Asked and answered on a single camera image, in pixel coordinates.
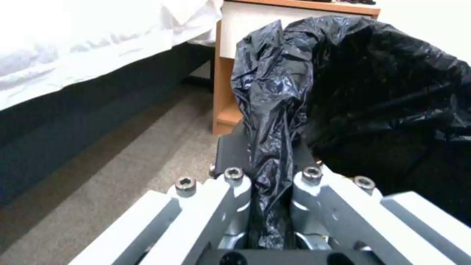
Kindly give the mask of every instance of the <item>wooden furniture edge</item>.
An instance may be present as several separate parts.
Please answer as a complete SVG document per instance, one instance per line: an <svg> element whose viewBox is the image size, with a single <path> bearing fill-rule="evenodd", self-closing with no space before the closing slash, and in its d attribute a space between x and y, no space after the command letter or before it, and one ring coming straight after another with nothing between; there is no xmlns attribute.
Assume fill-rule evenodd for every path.
<svg viewBox="0 0 471 265"><path fill-rule="evenodd" d="M316 9L341 13L369 15L376 19L381 11L380 7L370 7L362 4L348 4L337 2L312 2L302 0L225 0L230 2L242 2L291 8Z"/></svg>

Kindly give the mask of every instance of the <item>black trash bag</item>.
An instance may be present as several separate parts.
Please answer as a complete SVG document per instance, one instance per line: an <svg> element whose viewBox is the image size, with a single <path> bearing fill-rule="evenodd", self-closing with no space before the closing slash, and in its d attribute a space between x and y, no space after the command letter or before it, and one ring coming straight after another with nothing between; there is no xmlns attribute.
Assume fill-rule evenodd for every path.
<svg viewBox="0 0 471 265"><path fill-rule="evenodd" d="M294 248L289 218L292 141L306 124L312 64L285 50L281 23L269 24L237 44L232 88L250 139L251 248Z"/></svg>
<svg viewBox="0 0 471 265"><path fill-rule="evenodd" d="M421 141L418 150L423 154L428 154L424 146L437 146L430 145L431 134L435 142L457 141L461 149L453 151L462 156L467 153L463 143L471 140L470 73L468 65L455 57L365 18L308 18L284 31L275 22L245 37L237 45L232 88L251 140L252 246L294 245L287 213L292 143L308 121L304 135L314 155L343 174L367 171L358 170L357 164L352 167L347 161L364 157L342 146L362 138L363 145L353 144L354 148L369 150L369 157L380 160L374 148L365 147L385 132L403 133L405 137L389 136L396 141L406 139L403 143ZM407 149L402 152L410 154ZM426 159L424 155L400 156L412 159L411 165ZM382 159L387 166L381 169L395 166L389 165L390 157ZM364 167L375 168L365 161ZM470 172L464 163L460 168ZM365 175L383 190L377 177L387 173ZM468 179L459 181L463 190L471 188Z"/></svg>

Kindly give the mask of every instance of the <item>wooden cabinet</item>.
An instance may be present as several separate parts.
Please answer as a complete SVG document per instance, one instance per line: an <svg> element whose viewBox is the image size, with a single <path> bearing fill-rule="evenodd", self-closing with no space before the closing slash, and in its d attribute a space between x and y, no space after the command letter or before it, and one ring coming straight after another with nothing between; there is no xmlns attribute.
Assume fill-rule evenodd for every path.
<svg viewBox="0 0 471 265"><path fill-rule="evenodd" d="M213 134L226 134L242 119L230 78L237 43L250 32L281 20L283 27L307 17L328 15L364 16L376 19L376 6L348 3L323 3L300 0L224 1L222 20L217 26L214 63Z"/></svg>

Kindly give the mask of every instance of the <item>dark object on nightstand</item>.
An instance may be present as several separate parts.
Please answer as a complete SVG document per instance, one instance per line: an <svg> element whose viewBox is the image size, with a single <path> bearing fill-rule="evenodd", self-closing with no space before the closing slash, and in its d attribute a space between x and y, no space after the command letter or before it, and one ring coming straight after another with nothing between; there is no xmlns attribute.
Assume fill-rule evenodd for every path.
<svg viewBox="0 0 471 265"><path fill-rule="evenodd" d="M376 5L375 1L372 0L338 0L340 2L348 2L350 4L366 4L366 5Z"/></svg>

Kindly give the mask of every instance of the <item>gray carpet floor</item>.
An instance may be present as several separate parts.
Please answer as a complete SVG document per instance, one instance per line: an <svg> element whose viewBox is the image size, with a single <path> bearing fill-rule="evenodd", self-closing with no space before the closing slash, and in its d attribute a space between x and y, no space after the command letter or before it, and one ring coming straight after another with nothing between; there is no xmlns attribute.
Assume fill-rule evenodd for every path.
<svg viewBox="0 0 471 265"><path fill-rule="evenodd" d="M147 190L214 162L212 95L180 85L0 210L0 264L67 264Z"/></svg>

